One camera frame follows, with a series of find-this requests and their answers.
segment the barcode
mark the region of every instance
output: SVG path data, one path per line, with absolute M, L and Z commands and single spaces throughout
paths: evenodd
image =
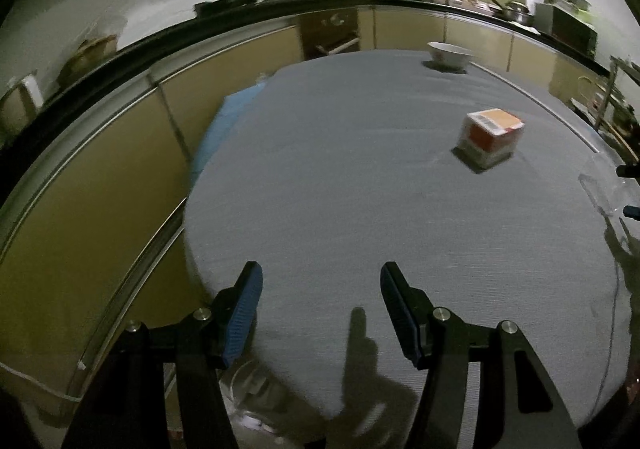
M 491 120 L 491 119 L 489 119 L 488 117 L 485 117 L 485 116 L 484 116 L 484 115 L 482 115 L 482 114 L 478 114 L 478 115 L 477 115 L 477 117 L 478 117 L 478 120 L 479 120 L 480 122 L 482 122 L 482 124 L 486 125 L 486 127 L 488 127 L 488 128 L 489 128 L 489 129 L 491 129 L 491 130 L 499 131 L 499 130 L 501 130 L 501 129 L 502 129 L 500 126 L 498 126 L 497 124 L 495 124 L 495 122 L 494 122 L 494 121 L 492 121 L 492 120 Z

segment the table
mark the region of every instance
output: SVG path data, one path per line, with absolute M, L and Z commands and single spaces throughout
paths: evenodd
M 611 169 L 615 159 L 558 100 L 545 103 L 601 153 L 487 72 L 442 73 L 429 60 L 375 50 L 284 68 L 186 205 L 190 256 L 212 294 L 248 259 L 264 269 L 255 357 L 327 419 L 376 410 L 376 428 L 350 447 L 401 445 L 426 377 L 402 356 L 380 296 L 388 260 L 465 321 L 516 321 L 576 424 L 601 382 L 598 405 L 625 377 L 629 294 L 610 227 L 578 182 L 594 155 Z M 451 150 L 464 115 L 492 107 L 526 128 L 513 158 L 476 174 Z M 460 447 L 477 408 L 470 374 Z

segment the white bowl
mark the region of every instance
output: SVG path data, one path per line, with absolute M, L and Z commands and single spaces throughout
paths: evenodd
M 474 56 L 470 50 L 454 44 L 430 42 L 427 46 L 431 57 L 438 65 L 452 70 L 464 69 Z

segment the orange and white box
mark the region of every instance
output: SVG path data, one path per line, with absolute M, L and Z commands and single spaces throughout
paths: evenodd
M 523 131 L 524 122 L 504 110 L 473 112 L 462 124 L 458 149 L 488 169 L 514 152 Z

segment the blue cloth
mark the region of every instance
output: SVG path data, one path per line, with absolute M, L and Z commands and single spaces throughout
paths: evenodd
M 254 100 L 254 97 L 260 93 L 265 84 L 266 82 L 262 81 L 254 86 L 225 97 L 215 118 L 211 124 L 209 124 L 196 154 L 193 156 L 190 174 L 191 187 L 196 183 L 196 180 L 207 165 L 211 155 L 218 150 L 220 144 L 226 139 L 229 131 L 234 127 L 240 115 L 242 115 L 242 112 L 244 112 L 249 103 Z

